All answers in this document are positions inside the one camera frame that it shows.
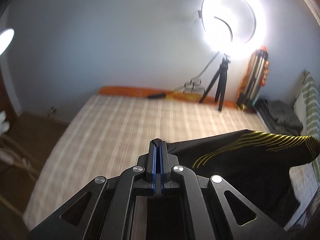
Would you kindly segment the black pants with yellow stripes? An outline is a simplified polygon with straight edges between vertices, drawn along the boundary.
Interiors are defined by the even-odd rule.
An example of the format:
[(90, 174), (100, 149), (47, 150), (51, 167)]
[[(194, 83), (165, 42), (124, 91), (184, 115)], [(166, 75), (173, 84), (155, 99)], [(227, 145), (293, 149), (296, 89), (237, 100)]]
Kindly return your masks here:
[(196, 175), (220, 175), (268, 217), (284, 227), (300, 206), (290, 168), (319, 155), (319, 139), (243, 129), (167, 144), (169, 154)]

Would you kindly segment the plaid beige bed blanket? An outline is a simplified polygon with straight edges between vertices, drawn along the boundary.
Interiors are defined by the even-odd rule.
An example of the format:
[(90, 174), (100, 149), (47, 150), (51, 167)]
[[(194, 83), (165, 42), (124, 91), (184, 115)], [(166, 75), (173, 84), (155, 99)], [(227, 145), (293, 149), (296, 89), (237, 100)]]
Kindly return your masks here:
[(23, 221), (33, 229), (94, 177), (120, 175), (148, 151), (152, 139), (176, 142), (242, 129), (267, 130), (259, 116), (232, 108), (94, 95), (47, 159)]

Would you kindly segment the orange floral bed sheet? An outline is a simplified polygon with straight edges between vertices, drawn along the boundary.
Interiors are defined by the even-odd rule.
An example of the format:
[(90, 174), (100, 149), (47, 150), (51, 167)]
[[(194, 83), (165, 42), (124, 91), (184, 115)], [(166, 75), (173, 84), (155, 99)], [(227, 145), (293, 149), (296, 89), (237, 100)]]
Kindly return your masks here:
[(183, 94), (182, 92), (172, 92), (170, 90), (152, 89), (142, 87), (121, 87), (121, 86), (104, 86), (99, 89), (98, 94), (110, 96), (126, 96), (135, 98), (148, 99), (166, 99), (179, 100), (185, 102), (198, 103), (202, 98), (198, 94)]

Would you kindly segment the black mini tripod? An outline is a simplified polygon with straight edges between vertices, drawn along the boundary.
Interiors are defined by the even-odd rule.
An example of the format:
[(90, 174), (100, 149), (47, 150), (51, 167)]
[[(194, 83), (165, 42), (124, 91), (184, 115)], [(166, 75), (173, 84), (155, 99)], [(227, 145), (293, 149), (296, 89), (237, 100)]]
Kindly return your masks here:
[(204, 100), (206, 99), (206, 97), (209, 94), (210, 90), (212, 89), (213, 85), (216, 83), (216, 81), (218, 81), (214, 102), (219, 103), (218, 111), (222, 112), (223, 103), (224, 103), (224, 99), (225, 99), (229, 64), (230, 64), (229, 56), (224, 54), (222, 57), (222, 61), (220, 63), (219, 69), (217, 70), (217, 72), (213, 76), (210, 84), (208, 85), (208, 87), (204, 91), (204, 94), (200, 98), (199, 103), (204, 103)]

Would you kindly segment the grey houndstooth trousers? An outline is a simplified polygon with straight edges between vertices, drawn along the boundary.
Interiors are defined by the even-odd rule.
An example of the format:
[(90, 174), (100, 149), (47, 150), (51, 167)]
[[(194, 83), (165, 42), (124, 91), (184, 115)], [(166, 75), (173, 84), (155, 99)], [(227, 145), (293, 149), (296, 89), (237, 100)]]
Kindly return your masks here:
[(303, 124), (286, 103), (259, 99), (255, 108), (271, 133), (300, 136)]

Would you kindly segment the green striped pillow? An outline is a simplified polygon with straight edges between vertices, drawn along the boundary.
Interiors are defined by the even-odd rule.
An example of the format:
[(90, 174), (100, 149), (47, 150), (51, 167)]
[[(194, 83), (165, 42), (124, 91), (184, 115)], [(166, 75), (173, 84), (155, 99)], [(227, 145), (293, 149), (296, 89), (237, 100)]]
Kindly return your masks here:
[(293, 109), (302, 124), (299, 135), (319, 140), (319, 89), (307, 70), (304, 72)]

